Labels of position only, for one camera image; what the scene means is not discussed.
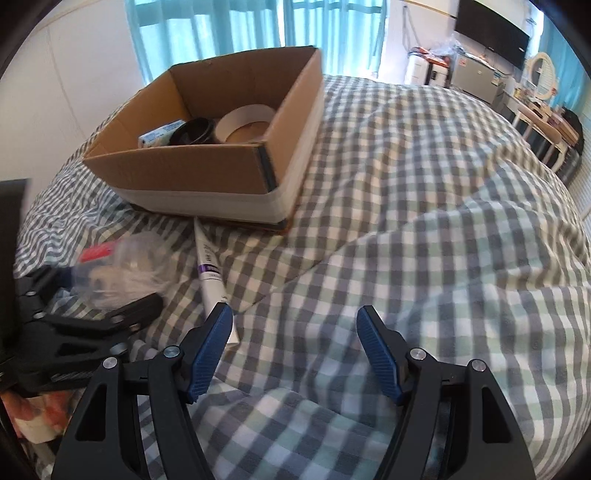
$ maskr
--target wall-mounted tv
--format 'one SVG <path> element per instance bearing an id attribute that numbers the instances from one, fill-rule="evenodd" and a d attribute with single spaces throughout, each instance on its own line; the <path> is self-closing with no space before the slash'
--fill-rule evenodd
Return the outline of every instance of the wall-mounted tv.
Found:
<path id="1" fill-rule="evenodd" d="M 484 45 L 517 68 L 523 68 L 530 37 L 480 2 L 460 0 L 456 31 Z"/>

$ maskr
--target tube of cream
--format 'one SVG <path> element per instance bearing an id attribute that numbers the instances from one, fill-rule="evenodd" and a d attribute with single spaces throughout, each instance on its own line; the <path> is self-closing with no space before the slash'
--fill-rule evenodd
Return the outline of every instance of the tube of cream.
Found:
<path id="1" fill-rule="evenodd" d="M 201 222 L 196 217 L 193 221 L 193 226 L 195 229 L 195 243 L 197 244 L 197 269 L 199 271 L 199 281 L 201 282 L 203 308 L 205 309 L 205 317 L 207 318 L 216 306 L 216 303 L 219 301 L 228 303 L 228 297 L 216 254 L 203 232 Z M 237 345 L 238 343 L 240 343 L 240 340 L 238 339 L 236 327 L 232 322 L 232 331 L 227 345 Z"/>

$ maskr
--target open cardboard box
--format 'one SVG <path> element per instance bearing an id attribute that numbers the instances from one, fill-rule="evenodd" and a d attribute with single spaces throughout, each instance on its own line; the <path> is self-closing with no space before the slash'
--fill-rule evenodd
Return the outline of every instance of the open cardboard box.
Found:
<path id="1" fill-rule="evenodd" d="M 175 120 L 219 119 L 253 103 L 274 108 L 260 141 L 138 149 Z M 92 142 L 84 162 L 147 210 L 284 230 L 324 111 L 320 50 L 250 50 L 174 65 L 140 90 Z"/>

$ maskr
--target metal screw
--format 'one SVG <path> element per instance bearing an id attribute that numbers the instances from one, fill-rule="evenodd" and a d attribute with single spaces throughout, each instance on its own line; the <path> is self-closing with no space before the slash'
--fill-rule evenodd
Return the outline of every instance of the metal screw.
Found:
<path id="1" fill-rule="evenodd" d="M 486 370 L 486 364 L 482 360 L 472 360 L 472 368 L 477 372 Z"/>
<path id="2" fill-rule="evenodd" d="M 181 352 L 181 349 L 179 347 L 177 347 L 176 345 L 173 346 L 168 346 L 164 349 L 164 356 L 166 358 L 174 358 L 176 356 L 178 356 Z"/>
<path id="3" fill-rule="evenodd" d="M 113 345 L 111 347 L 111 349 L 109 350 L 109 352 L 111 352 L 111 355 L 121 355 L 122 353 L 127 351 L 127 344 L 121 342 L 121 343 L 117 343 L 117 345 Z"/>
<path id="4" fill-rule="evenodd" d="M 107 357 L 103 360 L 103 367 L 113 368 L 117 365 L 117 359 L 114 356 Z"/>
<path id="5" fill-rule="evenodd" d="M 410 350 L 410 356 L 415 360 L 425 360 L 427 358 L 427 352 L 422 348 L 413 348 Z"/>

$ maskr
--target blue and white checkered fabric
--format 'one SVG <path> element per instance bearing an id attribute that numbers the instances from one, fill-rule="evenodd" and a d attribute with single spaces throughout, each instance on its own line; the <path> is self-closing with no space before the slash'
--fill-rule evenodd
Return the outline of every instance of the blue and white checkered fabric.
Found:
<path id="1" fill-rule="evenodd" d="M 206 225 L 242 339 L 190 410 L 215 477 L 373 478 L 397 411 L 355 331 L 372 304 L 441 361 L 485 360 L 549 480 L 591 420 L 591 261 L 571 197 L 476 100 L 344 77 L 327 78 L 326 95 L 291 231 Z M 80 162 L 87 145 L 35 201 L 17 273 L 158 233 L 176 280 L 137 336 L 146 358 L 202 321 L 192 223 L 133 210 Z M 65 293 L 54 308 L 93 314 Z M 152 478 L 164 478 L 149 402 L 139 406 Z"/>

